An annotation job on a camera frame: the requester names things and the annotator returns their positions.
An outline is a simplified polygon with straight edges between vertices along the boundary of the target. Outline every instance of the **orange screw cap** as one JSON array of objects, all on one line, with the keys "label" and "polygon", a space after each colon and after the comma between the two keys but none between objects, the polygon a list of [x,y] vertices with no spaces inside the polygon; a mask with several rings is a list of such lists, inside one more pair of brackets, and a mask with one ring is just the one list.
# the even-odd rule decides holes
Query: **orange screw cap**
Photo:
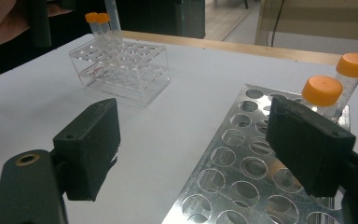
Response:
[{"label": "orange screw cap", "polygon": [[84,17],[86,18],[86,22],[91,23],[91,22],[97,21],[97,16],[98,16],[98,13],[90,12],[90,13],[87,13]]},{"label": "orange screw cap", "polygon": [[304,86],[302,96],[313,105],[330,106],[337,102],[343,90],[342,84],[326,76],[310,77]]},{"label": "orange screw cap", "polygon": [[358,53],[342,55],[336,70],[345,77],[358,77]]},{"label": "orange screw cap", "polygon": [[109,16],[107,15],[107,13],[98,13],[97,21],[99,23],[109,22]]}]

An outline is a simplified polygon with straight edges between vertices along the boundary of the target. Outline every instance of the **centrifuge tube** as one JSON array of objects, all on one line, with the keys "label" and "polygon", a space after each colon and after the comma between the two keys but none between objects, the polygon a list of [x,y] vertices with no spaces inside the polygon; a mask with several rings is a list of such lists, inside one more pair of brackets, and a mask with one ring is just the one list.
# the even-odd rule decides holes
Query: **centrifuge tube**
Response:
[{"label": "centrifuge tube", "polygon": [[89,28],[91,29],[94,38],[98,38],[102,34],[102,29],[100,23],[97,22],[98,13],[90,12],[85,15],[86,22],[89,24]]},{"label": "centrifuge tube", "polygon": [[116,0],[104,0],[107,14],[110,19],[110,28],[113,32],[116,41],[122,42],[123,37],[121,35],[120,20],[117,13]]},{"label": "centrifuge tube", "polygon": [[342,89],[341,83],[332,77],[310,77],[301,92],[301,104],[322,115],[327,107],[336,103]]},{"label": "centrifuge tube", "polygon": [[98,13],[97,22],[100,23],[103,35],[108,35],[110,32],[109,16],[106,13]]},{"label": "centrifuge tube", "polygon": [[336,79],[344,87],[342,94],[337,100],[336,106],[328,108],[324,115],[330,117],[332,121],[338,121],[342,115],[342,110],[350,100],[354,90],[358,85],[358,53],[347,53],[341,56],[338,61]]}]

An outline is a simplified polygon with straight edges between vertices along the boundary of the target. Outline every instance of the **white table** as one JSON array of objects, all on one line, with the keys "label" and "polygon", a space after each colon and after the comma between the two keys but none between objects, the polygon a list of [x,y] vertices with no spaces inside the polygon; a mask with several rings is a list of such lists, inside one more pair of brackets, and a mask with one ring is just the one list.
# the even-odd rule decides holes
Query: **white table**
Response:
[{"label": "white table", "polygon": [[[53,149],[52,138],[103,99],[83,89],[68,56],[90,39],[83,36],[0,76],[0,172],[23,151]],[[161,223],[244,83],[301,92],[308,77],[336,73],[327,64],[166,47],[171,84],[148,107],[118,103],[118,162],[95,203],[65,200],[70,223]],[[350,105],[358,152],[358,88]]]}]

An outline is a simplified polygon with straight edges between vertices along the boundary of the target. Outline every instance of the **test tube rack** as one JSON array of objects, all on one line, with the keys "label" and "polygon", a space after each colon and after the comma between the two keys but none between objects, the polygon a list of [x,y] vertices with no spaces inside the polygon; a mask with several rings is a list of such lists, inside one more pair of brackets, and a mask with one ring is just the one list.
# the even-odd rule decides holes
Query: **test tube rack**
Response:
[{"label": "test tube rack", "polygon": [[149,105],[170,83],[164,46],[100,38],[69,55],[86,89],[126,103]]},{"label": "test tube rack", "polygon": [[[163,224],[339,224],[341,201],[313,198],[266,141],[273,96],[300,102],[298,94],[245,85]],[[340,119],[350,128],[349,108]]]}]

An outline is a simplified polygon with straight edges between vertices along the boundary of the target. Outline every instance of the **hand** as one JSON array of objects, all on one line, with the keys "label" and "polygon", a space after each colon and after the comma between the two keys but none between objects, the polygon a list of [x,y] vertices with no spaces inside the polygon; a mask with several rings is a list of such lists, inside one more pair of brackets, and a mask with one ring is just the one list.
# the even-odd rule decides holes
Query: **hand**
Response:
[{"label": "hand", "polygon": [[[26,0],[0,0],[0,44],[20,35],[29,28]],[[48,4],[48,15],[68,13],[58,5]]]}]

